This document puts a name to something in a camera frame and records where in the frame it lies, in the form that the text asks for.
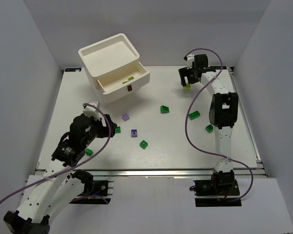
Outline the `purple upside-down lego brick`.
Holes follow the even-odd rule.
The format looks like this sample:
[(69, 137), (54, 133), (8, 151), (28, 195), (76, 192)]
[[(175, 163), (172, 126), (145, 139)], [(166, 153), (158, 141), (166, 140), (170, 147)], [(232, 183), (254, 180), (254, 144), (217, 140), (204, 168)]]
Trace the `purple upside-down lego brick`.
[(132, 129), (131, 130), (131, 137), (137, 137), (137, 136), (138, 136), (137, 129)]

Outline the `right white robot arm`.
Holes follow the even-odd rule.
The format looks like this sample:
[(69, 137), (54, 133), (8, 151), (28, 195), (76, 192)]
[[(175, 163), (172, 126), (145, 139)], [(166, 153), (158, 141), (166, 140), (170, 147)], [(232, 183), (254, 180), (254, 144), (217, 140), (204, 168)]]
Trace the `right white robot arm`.
[(228, 196), (235, 178), (231, 158), (231, 135), (237, 121), (238, 94), (230, 92), (216, 77), (217, 70), (209, 66), (205, 54), (189, 54), (187, 66), (179, 69), (181, 85), (197, 82), (206, 86), (210, 96), (209, 122), (215, 135), (215, 150), (220, 158), (212, 169), (211, 179), (195, 182), (197, 196)]

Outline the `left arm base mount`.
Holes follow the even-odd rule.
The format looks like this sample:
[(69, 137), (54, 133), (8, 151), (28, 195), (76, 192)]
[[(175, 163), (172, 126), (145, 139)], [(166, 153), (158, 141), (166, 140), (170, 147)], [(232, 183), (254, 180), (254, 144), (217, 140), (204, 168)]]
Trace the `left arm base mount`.
[(77, 195), (70, 204), (91, 204), (91, 205), (108, 205), (113, 194), (114, 181), (108, 179), (97, 179), (92, 174), (79, 170), (70, 173), (65, 183), (71, 178), (78, 178), (83, 183), (84, 190)]

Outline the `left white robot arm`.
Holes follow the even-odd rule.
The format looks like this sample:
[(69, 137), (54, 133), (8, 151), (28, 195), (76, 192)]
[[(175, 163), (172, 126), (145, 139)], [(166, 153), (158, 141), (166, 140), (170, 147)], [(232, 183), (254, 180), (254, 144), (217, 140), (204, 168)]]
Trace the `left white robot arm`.
[(8, 211), (3, 220), (13, 234), (47, 234), (51, 222), (75, 197), (93, 189), (93, 175), (78, 169), (70, 171), (85, 156), (86, 149), (96, 138), (115, 135), (117, 124), (108, 114), (81, 114), (73, 119), (69, 132), (60, 138), (51, 156), (43, 181), (14, 212)]

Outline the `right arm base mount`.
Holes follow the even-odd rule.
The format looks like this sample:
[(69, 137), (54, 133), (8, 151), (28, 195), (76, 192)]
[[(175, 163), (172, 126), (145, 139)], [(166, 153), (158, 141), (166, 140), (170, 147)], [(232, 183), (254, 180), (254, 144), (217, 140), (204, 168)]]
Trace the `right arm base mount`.
[(241, 207), (242, 202), (234, 171), (213, 172), (209, 180), (195, 180), (189, 188), (196, 207)]

